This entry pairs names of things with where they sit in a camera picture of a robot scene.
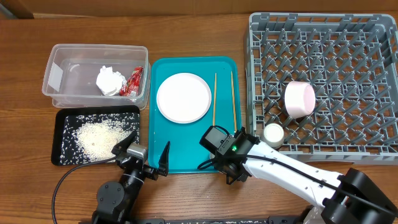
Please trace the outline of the white round plate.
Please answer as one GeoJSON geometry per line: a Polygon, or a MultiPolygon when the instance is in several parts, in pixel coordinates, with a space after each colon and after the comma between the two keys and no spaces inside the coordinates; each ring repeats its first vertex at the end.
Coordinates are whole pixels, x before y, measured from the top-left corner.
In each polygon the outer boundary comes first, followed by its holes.
{"type": "Polygon", "coordinates": [[[176,73],[166,78],[156,94],[160,113],[169,121],[193,123],[210,109],[212,93],[204,79],[192,73],[176,73]]]}

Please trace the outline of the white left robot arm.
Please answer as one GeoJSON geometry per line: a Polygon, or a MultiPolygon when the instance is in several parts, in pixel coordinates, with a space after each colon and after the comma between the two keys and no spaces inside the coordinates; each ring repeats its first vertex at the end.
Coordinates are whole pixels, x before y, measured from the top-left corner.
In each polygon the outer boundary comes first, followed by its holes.
{"type": "Polygon", "coordinates": [[[170,142],[167,142],[159,159],[158,168],[146,164],[147,149],[133,142],[132,132],[114,145],[112,153],[116,164],[124,171],[118,181],[104,183],[96,194],[97,208],[92,223],[134,223],[131,210],[146,179],[157,180],[169,173],[170,142]]]}

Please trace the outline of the white plastic cup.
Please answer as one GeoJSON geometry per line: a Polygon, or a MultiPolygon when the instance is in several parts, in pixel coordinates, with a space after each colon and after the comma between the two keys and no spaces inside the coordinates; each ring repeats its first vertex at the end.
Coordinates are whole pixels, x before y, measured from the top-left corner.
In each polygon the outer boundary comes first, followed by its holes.
{"type": "Polygon", "coordinates": [[[276,123],[271,123],[265,126],[261,136],[262,141],[264,141],[268,146],[278,149],[284,143],[284,130],[282,126],[276,123]]]}

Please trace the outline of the pink bowl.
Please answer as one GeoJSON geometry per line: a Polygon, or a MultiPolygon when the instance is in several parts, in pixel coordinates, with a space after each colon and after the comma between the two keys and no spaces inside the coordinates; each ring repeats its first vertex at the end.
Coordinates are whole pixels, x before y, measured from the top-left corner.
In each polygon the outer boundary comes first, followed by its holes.
{"type": "Polygon", "coordinates": [[[285,89],[284,105],[293,119],[309,116],[315,109],[315,91],[307,82],[289,82],[285,89]]]}

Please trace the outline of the white napkin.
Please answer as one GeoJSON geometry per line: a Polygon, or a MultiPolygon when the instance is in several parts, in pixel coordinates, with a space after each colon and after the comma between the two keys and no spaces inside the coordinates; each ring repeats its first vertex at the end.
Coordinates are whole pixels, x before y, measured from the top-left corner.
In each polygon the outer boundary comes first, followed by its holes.
{"type": "Polygon", "coordinates": [[[96,85],[104,96],[118,95],[126,82],[125,76],[106,66],[102,66],[96,78],[96,85]]]}

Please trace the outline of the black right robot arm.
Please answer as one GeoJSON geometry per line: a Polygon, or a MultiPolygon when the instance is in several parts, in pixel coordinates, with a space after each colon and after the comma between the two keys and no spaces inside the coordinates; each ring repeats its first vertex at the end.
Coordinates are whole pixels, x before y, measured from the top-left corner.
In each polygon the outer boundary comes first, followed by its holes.
{"type": "Polygon", "coordinates": [[[304,223],[393,223],[397,207],[363,172],[340,174],[318,169],[281,154],[244,129],[230,134],[212,126],[201,145],[213,155],[211,165],[226,181],[248,177],[268,180],[311,204],[304,223]]]}

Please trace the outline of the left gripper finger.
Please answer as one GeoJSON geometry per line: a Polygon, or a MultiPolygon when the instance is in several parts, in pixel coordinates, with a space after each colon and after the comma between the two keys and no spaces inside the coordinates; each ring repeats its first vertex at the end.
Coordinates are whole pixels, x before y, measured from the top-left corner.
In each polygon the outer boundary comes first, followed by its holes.
{"type": "Polygon", "coordinates": [[[132,143],[134,143],[136,137],[137,137],[137,131],[133,131],[129,136],[127,136],[122,141],[114,145],[111,152],[115,156],[119,155],[121,152],[127,152],[127,148],[132,143]]]}
{"type": "Polygon", "coordinates": [[[164,177],[167,177],[169,173],[169,151],[170,151],[170,141],[168,141],[165,145],[165,148],[159,159],[159,167],[157,169],[158,174],[164,177]]]}

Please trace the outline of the red snack wrapper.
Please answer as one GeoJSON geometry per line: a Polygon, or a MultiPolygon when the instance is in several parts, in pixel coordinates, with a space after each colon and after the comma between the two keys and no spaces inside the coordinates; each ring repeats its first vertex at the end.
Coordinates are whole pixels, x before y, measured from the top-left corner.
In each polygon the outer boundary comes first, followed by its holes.
{"type": "Polygon", "coordinates": [[[143,67],[136,67],[134,69],[131,76],[119,91],[121,96],[137,96],[143,70],[143,67]]]}

